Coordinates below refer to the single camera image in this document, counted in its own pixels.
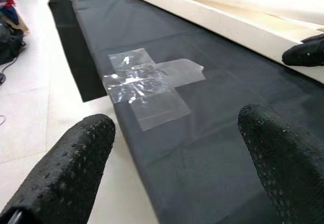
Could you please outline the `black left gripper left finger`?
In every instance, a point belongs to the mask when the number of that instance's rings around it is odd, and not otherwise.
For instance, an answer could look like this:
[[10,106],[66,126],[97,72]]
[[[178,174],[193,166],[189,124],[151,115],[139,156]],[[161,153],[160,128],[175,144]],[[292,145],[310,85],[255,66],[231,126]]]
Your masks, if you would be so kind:
[[5,205],[1,223],[87,223],[114,140],[104,114],[68,129]]

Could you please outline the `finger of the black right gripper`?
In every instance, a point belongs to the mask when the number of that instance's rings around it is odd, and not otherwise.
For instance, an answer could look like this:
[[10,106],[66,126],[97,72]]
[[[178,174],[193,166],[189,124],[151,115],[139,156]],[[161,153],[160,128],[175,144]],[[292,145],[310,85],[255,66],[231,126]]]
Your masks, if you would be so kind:
[[323,66],[323,41],[310,41],[291,47],[282,55],[288,66]]
[[323,38],[324,38],[324,34],[321,33],[321,34],[318,34],[315,36],[305,38],[305,39],[301,40],[301,43],[306,43],[306,42],[310,42],[310,41],[314,41],[314,40],[323,40]]

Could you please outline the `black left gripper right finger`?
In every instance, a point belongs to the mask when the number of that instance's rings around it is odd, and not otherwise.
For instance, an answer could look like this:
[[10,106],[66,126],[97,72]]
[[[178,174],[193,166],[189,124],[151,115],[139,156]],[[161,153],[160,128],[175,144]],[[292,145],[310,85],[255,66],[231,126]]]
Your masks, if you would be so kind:
[[262,105],[241,108],[237,125],[281,223],[323,223],[323,143]]

